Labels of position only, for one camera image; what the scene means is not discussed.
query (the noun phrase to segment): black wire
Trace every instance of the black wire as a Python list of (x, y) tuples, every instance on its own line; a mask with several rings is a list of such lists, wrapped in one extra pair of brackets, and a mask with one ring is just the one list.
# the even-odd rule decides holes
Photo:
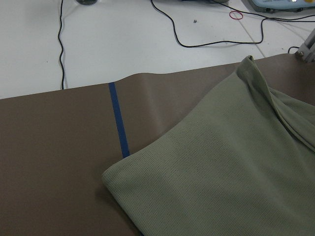
[(287, 53), (290, 53), (290, 50), (291, 50), (292, 48), (297, 48), (297, 49), (299, 49), (299, 47), (292, 46), (292, 47), (289, 47)]
[(197, 48), (197, 47), (203, 47), (203, 46), (208, 46), (208, 45), (213, 45), (213, 44), (218, 44), (218, 43), (235, 43), (235, 44), (260, 44), (262, 43), (262, 41), (264, 40), (264, 30), (263, 30), (263, 22), (265, 20), (272, 20), (272, 21), (279, 21), (279, 22), (315, 22), (315, 21), (299, 21), (299, 20), (302, 20), (302, 19), (305, 19), (305, 18), (309, 18), (309, 17), (313, 17), (315, 15), (309, 15), (309, 16), (305, 16), (305, 17), (300, 17), (300, 18), (294, 18), (294, 19), (284, 19), (284, 18), (277, 18), (277, 17), (267, 17), (267, 16), (264, 16), (264, 15), (260, 15), (260, 14), (257, 14), (257, 13), (251, 13), (251, 12), (246, 12), (246, 11), (240, 11), (238, 9), (235, 9), (233, 7), (230, 7), (228, 5), (225, 5), (223, 3), (220, 3), (220, 2), (217, 2), (215, 0), (212, 0), (214, 1), (215, 3), (218, 3), (222, 6), (225, 6), (227, 8), (230, 8), (234, 11), (238, 11), (238, 12), (241, 12), (241, 13), (244, 13), (244, 14), (249, 14), (249, 15), (255, 15), (255, 16), (259, 16), (259, 17), (263, 17), (263, 19), (261, 20), (260, 22), (260, 32), (261, 32), (261, 40), (258, 41), (258, 42), (239, 42), (239, 41), (229, 41), (229, 40), (222, 40), (222, 41), (217, 41), (217, 42), (211, 42), (211, 43), (205, 43), (205, 44), (199, 44), (199, 45), (185, 45), (183, 43), (180, 42), (178, 36), (177, 36), (177, 33), (176, 33), (176, 29), (175, 29), (175, 23), (174, 23), (174, 20), (169, 16), (167, 15), (165, 12), (163, 12), (162, 10), (160, 10), (159, 8), (157, 8), (155, 6), (155, 4), (153, 3), (153, 0), (150, 0), (151, 1), (151, 4), (153, 6), (153, 8), (162, 13), (163, 15), (165, 15), (168, 19), (171, 20), (172, 22), (172, 25), (173, 25), (173, 30), (174, 30), (174, 35), (175, 35), (175, 38), (176, 38), (176, 41), (179, 45), (181, 45), (182, 47), (185, 47), (185, 48)]
[(59, 63), (60, 63), (60, 66), (61, 66), (61, 69), (63, 71), (63, 79), (62, 79), (62, 82), (61, 82), (61, 88), (62, 90), (64, 90), (64, 67), (63, 67), (63, 61), (62, 61), (62, 56), (63, 56), (63, 43), (61, 42), (61, 39), (60, 39), (60, 34), (61, 34), (61, 30), (63, 29), (63, 0), (61, 0), (61, 5), (60, 5), (60, 28), (59, 28), (59, 33), (58, 33), (58, 41), (60, 43), (60, 46), (61, 46), (61, 53), (60, 53), (60, 56), (59, 56)]

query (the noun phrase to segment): white table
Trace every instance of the white table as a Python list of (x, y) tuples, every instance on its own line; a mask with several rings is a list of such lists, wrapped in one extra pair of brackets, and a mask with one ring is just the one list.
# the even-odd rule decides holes
[[(253, 12), (243, 1), (230, 0), (229, 5)], [(154, 2), (174, 19), (184, 44), (260, 39), (258, 17), (233, 20), (229, 9), (205, 0)], [(1, 1), (0, 98), (60, 89), (60, 3)], [(315, 9), (269, 15), (306, 14), (315, 14)], [(290, 46), (300, 46), (315, 27), (315, 23), (265, 22), (266, 36), (260, 45), (183, 48), (175, 41), (169, 19), (149, 0), (98, 0), (91, 6), (64, 0), (63, 22), (66, 88), (113, 82), (141, 72), (170, 73), (239, 62), (247, 55), (260, 59), (286, 53)]]

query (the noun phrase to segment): red ring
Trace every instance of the red ring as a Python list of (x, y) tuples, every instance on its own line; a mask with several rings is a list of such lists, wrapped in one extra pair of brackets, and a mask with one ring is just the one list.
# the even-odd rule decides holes
[[(240, 14), (242, 17), (241, 17), (241, 18), (235, 18), (235, 17), (231, 16), (231, 13), (232, 13), (232, 12), (236, 12), (236, 13)], [(242, 18), (244, 17), (243, 14), (242, 14), (241, 12), (239, 12), (239, 11), (230, 11), (229, 15), (230, 15), (230, 17), (231, 17), (233, 20), (238, 20), (238, 21), (239, 21), (239, 20), (242, 20)]]

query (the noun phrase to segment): brown mat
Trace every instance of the brown mat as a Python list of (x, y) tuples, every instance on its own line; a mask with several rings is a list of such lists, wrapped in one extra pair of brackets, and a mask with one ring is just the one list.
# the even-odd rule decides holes
[[(315, 66), (256, 61), (268, 84), (315, 105)], [(238, 63), (116, 82), (130, 153), (178, 123)], [(0, 235), (138, 235), (103, 187), (121, 160), (107, 84), (0, 100)]]

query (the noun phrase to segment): blue tape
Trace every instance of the blue tape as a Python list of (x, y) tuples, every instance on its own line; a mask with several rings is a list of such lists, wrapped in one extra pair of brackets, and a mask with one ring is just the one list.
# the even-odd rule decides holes
[(114, 110), (114, 115), (115, 115), (115, 120), (116, 120), (120, 147), (122, 149), (123, 158), (125, 158), (129, 156), (130, 153), (129, 153), (125, 127), (123, 123), (122, 113), (120, 111), (120, 106), (118, 102), (118, 96), (117, 96), (115, 83), (109, 83), (108, 86), (109, 86), (110, 97), (112, 98), (112, 105), (113, 105), (113, 110)]

